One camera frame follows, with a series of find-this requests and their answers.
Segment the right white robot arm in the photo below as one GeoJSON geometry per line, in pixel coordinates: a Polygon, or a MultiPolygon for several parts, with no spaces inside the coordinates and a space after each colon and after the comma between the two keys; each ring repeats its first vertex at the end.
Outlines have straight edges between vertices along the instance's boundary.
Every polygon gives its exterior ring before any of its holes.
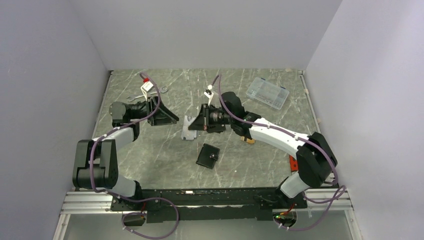
{"type": "Polygon", "coordinates": [[[202,104],[188,130],[221,133],[230,126],[241,137],[261,141],[292,156],[297,161],[297,170],[276,189],[275,200],[280,207],[289,207],[307,189],[321,187],[335,172],[337,159],[321,133],[298,133],[275,125],[246,111],[232,91],[223,93],[220,103],[220,107],[202,104]]]}

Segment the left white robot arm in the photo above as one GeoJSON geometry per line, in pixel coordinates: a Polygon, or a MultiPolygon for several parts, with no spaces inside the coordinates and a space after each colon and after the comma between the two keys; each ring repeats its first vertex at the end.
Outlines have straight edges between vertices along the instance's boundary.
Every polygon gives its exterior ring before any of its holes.
{"type": "Polygon", "coordinates": [[[144,203],[140,184],[119,173],[118,150],[140,136],[140,122],[153,126],[176,124],[172,113],[158,96],[134,104],[115,101],[109,106],[112,130],[94,139],[80,140],[76,145],[72,183],[76,188],[108,192],[123,198],[131,210],[144,203]]]}

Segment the black leather card holder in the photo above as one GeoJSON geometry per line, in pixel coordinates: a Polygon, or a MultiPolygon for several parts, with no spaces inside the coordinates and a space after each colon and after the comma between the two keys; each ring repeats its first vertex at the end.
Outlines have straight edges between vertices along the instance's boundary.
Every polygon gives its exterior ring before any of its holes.
{"type": "Polygon", "coordinates": [[[219,159],[220,149],[204,143],[196,160],[196,164],[208,169],[213,169],[219,159]]]}

